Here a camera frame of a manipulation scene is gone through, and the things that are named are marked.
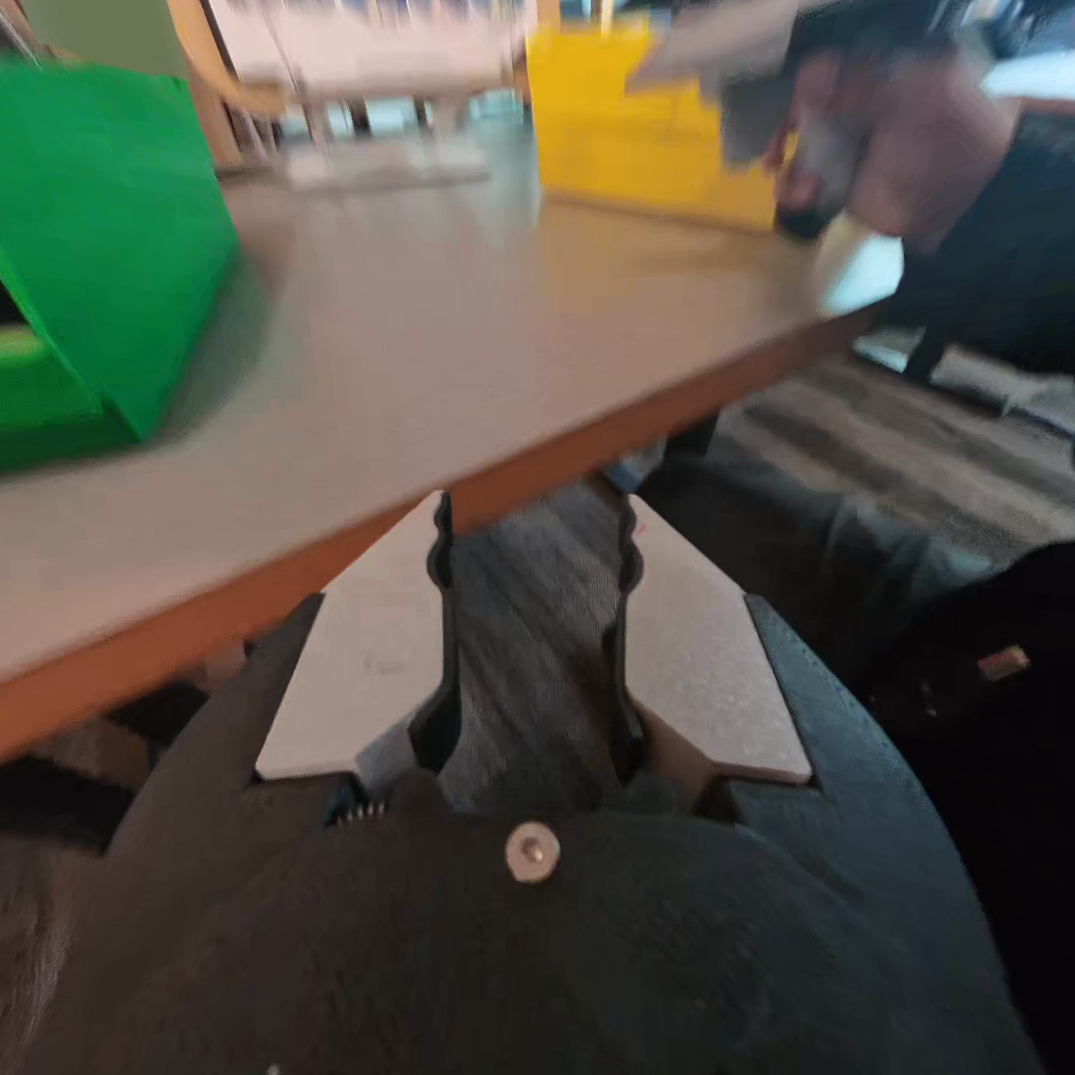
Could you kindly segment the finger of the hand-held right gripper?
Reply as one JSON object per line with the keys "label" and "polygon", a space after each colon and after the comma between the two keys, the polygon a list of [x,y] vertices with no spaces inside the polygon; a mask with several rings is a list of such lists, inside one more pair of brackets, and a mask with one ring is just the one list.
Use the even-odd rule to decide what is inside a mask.
{"label": "finger of the hand-held right gripper", "polygon": [[751,166],[782,129],[794,77],[740,78],[723,85],[719,96],[720,150],[727,166]]}
{"label": "finger of the hand-held right gripper", "polygon": [[798,1],[723,1],[675,16],[628,77],[631,91],[696,77],[720,89],[780,74]]}

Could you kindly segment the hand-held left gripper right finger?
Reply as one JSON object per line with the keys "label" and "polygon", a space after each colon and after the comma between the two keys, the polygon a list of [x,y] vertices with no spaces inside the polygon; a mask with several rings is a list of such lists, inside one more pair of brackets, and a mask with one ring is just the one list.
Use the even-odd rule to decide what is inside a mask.
{"label": "hand-held left gripper right finger", "polygon": [[677,785],[813,777],[744,590],[637,494],[625,501],[615,684],[645,771]]}

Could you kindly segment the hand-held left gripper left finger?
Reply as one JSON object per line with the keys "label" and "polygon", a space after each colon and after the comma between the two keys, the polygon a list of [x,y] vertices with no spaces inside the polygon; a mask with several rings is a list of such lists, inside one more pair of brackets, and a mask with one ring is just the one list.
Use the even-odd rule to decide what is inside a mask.
{"label": "hand-held left gripper left finger", "polygon": [[256,772],[438,774],[460,730],[452,503],[434,491],[324,590]]}

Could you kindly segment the person's right forearm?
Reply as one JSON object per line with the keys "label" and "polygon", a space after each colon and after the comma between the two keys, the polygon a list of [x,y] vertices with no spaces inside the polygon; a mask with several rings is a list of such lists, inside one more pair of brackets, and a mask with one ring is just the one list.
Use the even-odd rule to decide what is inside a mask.
{"label": "person's right forearm", "polygon": [[882,322],[1034,374],[1074,373],[1074,119],[1030,114],[931,254],[905,250]]}

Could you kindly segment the person's right hand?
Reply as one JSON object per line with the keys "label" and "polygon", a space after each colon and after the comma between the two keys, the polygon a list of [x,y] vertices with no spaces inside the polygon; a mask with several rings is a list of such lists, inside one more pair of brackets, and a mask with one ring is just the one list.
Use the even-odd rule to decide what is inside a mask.
{"label": "person's right hand", "polygon": [[799,64],[771,167],[791,133],[848,124],[857,163],[838,214],[935,247],[995,176],[1019,124],[1019,104],[988,94],[983,78],[979,57],[960,46],[906,66],[814,53]]}

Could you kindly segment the yellow plastic bin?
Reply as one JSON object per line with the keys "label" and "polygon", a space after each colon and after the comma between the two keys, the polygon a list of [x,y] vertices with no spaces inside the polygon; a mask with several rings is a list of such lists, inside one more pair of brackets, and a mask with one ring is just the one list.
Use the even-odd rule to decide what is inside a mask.
{"label": "yellow plastic bin", "polygon": [[661,30],[644,15],[541,26],[526,59],[544,195],[705,223],[752,235],[776,227],[774,175],[725,164],[720,113],[689,76],[629,90]]}

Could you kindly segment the printed instruction sheet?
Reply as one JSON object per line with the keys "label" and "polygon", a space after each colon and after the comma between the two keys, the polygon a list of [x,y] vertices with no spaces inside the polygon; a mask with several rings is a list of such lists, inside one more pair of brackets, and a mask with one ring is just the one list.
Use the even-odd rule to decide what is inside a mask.
{"label": "printed instruction sheet", "polygon": [[506,84],[538,2],[212,1],[226,61],[293,100],[436,98]]}

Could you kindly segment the white sign stand base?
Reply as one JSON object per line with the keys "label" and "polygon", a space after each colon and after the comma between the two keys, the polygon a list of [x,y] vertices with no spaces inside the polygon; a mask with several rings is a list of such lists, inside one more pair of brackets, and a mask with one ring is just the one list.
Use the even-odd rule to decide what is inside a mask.
{"label": "white sign stand base", "polygon": [[417,133],[379,138],[357,135],[340,141],[331,131],[328,106],[303,108],[307,145],[287,149],[278,166],[295,194],[381,191],[486,180],[489,157],[465,127],[458,101],[432,114]]}

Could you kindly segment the green plastic bin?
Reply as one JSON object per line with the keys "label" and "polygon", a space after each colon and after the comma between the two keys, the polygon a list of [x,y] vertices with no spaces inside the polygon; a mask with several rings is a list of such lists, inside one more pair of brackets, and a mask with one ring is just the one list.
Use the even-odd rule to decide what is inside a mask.
{"label": "green plastic bin", "polygon": [[6,57],[1,105],[11,473],[156,435],[239,242],[184,81]]}

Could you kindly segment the wooden sign board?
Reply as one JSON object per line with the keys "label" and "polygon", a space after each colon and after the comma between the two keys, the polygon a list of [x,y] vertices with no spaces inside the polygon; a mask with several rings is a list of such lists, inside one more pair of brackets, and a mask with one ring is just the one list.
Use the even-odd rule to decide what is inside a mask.
{"label": "wooden sign board", "polygon": [[285,115],[289,99],[277,83],[244,83],[235,73],[207,2],[168,1],[167,8],[191,72],[229,108],[266,119]]}

